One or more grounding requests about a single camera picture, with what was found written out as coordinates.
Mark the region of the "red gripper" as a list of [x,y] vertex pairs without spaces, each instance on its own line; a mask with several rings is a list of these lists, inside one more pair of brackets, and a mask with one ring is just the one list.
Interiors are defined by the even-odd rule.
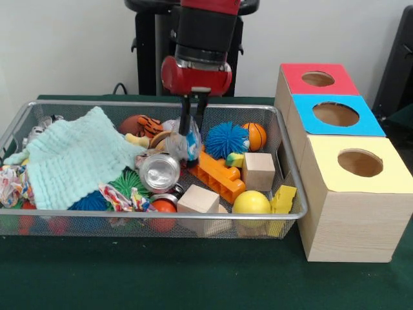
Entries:
[[163,86],[171,94],[181,97],[181,117],[179,121],[179,134],[186,136],[190,130],[191,103],[189,94],[198,94],[198,104],[194,120],[199,130],[202,129],[204,113],[208,105],[209,96],[222,96],[232,82],[232,70],[225,63],[223,70],[203,70],[188,67],[188,62],[179,62],[173,56],[167,56],[161,66],[161,80]]

